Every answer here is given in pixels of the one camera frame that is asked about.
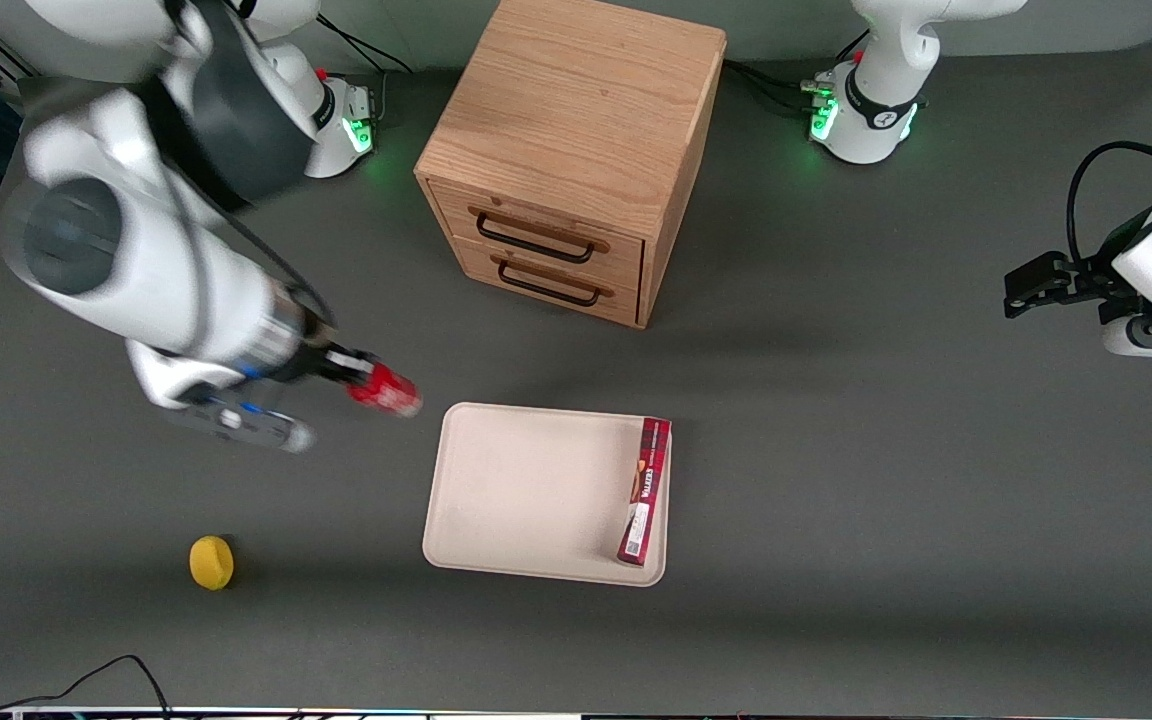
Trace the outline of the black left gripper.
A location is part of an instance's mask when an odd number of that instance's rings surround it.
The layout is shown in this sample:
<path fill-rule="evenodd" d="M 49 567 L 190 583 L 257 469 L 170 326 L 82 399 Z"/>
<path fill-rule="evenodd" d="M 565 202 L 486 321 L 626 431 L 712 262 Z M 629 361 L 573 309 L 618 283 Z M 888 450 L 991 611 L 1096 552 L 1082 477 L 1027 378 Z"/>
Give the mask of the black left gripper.
<path fill-rule="evenodd" d="M 1071 240 L 1071 263 L 1062 252 L 1043 252 L 1005 275 L 1005 316 L 1018 318 L 1037 306 L 1064 304 L 1066 301 L 1102 300 L 1100 324 L 1137 314 L 1139 293 L 1135 290 L 1112 260 L 1137 237 L 1134 234 L 1111 234 L 1096 252 L 1083 252 Z"/>

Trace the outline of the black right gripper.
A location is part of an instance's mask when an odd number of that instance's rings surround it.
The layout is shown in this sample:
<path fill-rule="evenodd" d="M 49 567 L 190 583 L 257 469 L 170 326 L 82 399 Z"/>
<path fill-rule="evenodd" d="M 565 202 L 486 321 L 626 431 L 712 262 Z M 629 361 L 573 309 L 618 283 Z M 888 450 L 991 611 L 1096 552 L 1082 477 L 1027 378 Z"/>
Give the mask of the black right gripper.
<path fill-rule="evenodd" d="M 324 338 L 306 336 L 301 341 L 301 377 L 335 382 L 349 396 L 361 392 L 361 376 L 374 373 L 376 361 L 372 354 Z"/>

